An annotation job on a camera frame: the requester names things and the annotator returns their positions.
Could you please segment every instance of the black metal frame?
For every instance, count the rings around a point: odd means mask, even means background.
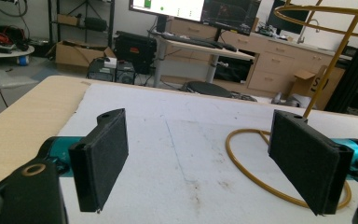
[[[353,56],[336,90],[331,96],[325,110],[345,113],[358,91],[358,50]]]

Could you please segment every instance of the keyboard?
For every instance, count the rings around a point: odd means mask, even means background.
[[[196,37],[196,36],[191,36],[190,39],[205,42],[205,43],[208,43],[208,44],[212,44],[217,49],[226,49],[226,50],[230,50],[230,51],[233,51],[233,52],[237,52],[237,50],[238,50],[237,48],[235,48],[234,46],[232,46],[230,44],[217,42],[217,41],[210,40],[210,39],[204,39],[204,38]]]
[[[183,37],[180,37],[180,36],[177,36],[177,35],[161,35],[161,37],[166,39],[166,40],[173,40],[173,41],[177,41],[177,42],[181,42],[181,43],[186,43],[186,44],[201,46],[201,47],[205,47],[205,48],[215,49],[214,45],[206,43],[204,41],[187,39],[187,38],[183,38]]]

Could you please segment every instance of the white tabletop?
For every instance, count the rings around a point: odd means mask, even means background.
[[[96,116],[118,108],[126,109],[130,155],[100,215],[80,213],[73,178],[61,178],[70,223],[351,223],[358,183],[350,181],[348,207],[315,217],[256,186],[227,156],[230,132],[269,130],[274,109],[304,109],[83,78],[47,78],[0,114],[0,180],[48,137],[85,135]],[[358,117],[312,111],[309,120],[327,137],[358,138]],[[258,136],[234,137],[232,147],[253,174],[298,196]]]
[[[224,143],[230,132],[269,131],[275,108],[299,115],[303,109],[95,84],[60,135],[85,135],[96,125],[95,117],[118,108],[126,109],[130,155],[98,216],[78,212],[73,180],[62,178],[74,223],[351,223],[358,183],[350,183],[353,199],[348,208],[315,217],[256,186],[227,156]],[[356,117],[314,111],[310,125],[329,137],[358,137]],[[300,198],[261,138],[239,135],[232,147],[252,173]]]
[[[29,45],[27,50],[13,49],[11,53],[0,53],[0,58],[20,57],[34,52],[34,47]]]

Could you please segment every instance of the cardboard box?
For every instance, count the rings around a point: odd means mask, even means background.
[[[79,41],[56,44],[56,64],[59,70],[87,74],[90,63],[101,57],[116,58],[109,47],[90,45]]]
[[[299,95],[312,97],[322,80],[326,68],[327,66],[322,66],[318,74],[310,73],[305,70],[296,71],[296,81],[289,92],[289,96],[293,93],[297,93]],[[324,85],[319,99],[316,101],[316,106],[318,109],[324,110],[328,101],[330,100],[331,95],[336,89],[336,86],[341,80],[342,75],[344,75],[344,72],[345,70],[342,68],[334,68],[333,72],[330,74],[330,77],[327,79],[326,84]]]
[[[62,24],[78,26],[80,19],[70,15],[57,15],[57,22]]]

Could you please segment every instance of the monitor screen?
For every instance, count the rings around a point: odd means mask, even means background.
[[[224,30],[249,35],[260,0],[205,0],[201,21]]]
[[[268,16],[267,25],[272,25],[273,27],[277,28],[277,35],[280,34],[281,30],[291,32],[294,34],[298,34],[298,35],[301,34],[301,30],[303,28],[302,25],[296,24],[296,23],[293,23],[290,21],[286,21],[286,20],[283,20],[283,19],[275,16],[275,14],[274,14],[275,8],[284,6],[284,3],[285,2],[283,0],[275,0],[274,1],[274,4],[272,5],[271,11]],[[294,11],[294,10],[289,11],[288,10],[288,11],[282,11],[282,14],[287,17],[298,20],[298,21],[306,21],[309,12],[303,11],[303,10],[301,10],[301,11]]]
[[[204,0],[130,0],[130,10],[200,21]]]

